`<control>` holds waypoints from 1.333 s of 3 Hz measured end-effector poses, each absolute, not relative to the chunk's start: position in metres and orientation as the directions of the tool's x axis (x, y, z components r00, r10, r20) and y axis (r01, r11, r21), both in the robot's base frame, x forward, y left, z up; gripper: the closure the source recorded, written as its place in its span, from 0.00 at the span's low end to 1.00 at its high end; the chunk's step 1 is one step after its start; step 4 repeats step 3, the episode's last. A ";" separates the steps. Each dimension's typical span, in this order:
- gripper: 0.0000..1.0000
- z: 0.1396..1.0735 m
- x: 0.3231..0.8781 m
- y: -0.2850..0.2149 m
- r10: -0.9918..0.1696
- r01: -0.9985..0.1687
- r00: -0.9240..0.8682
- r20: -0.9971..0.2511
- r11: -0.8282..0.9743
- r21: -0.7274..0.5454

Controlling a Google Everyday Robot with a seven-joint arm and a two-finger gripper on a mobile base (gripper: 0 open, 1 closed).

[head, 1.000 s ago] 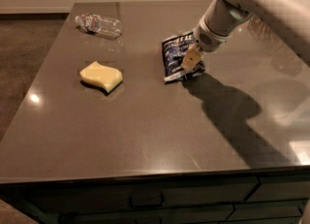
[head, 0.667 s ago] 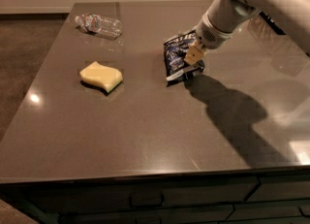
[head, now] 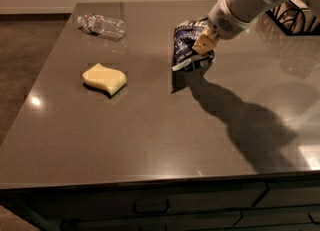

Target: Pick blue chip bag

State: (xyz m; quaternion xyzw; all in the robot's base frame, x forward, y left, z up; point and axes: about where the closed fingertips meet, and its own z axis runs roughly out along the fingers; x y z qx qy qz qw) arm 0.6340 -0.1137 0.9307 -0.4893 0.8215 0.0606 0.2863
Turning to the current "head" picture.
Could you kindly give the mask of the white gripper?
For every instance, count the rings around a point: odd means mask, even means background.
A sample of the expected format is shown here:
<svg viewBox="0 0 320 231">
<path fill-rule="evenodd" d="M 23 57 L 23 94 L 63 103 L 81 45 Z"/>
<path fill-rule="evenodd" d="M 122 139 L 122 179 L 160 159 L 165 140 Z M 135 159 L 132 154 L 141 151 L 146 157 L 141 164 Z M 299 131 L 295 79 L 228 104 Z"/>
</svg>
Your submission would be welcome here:
<svg viewBox="0 0 320 231">
<path fill-rule="evenodd" d="M 230 40 L 246 30 L 249 22 L 240 19 L 244 0 L 218 0 L 208 14 L 210 29 L 204 30 L 192 49 L 202 55 L 217 47 L 219 37 Z"/>
</svg>

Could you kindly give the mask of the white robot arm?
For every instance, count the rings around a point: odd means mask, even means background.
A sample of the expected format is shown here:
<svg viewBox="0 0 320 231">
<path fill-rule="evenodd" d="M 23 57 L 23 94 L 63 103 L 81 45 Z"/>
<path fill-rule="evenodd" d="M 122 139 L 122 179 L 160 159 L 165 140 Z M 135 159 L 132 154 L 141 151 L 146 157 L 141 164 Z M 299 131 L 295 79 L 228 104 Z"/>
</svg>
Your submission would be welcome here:
<svg viewBox="0 0 320 231">
<path fill-rule="evenodd" d="M 286 0 L 218 0 L 208 13 L 208 26 L 193 49 L 205 54 L 217 47 L 220 39 L 230 40 L 246 30 L 253 20 Z M 319 15 L 320 0 L 302 0 Z"/>
</svg>

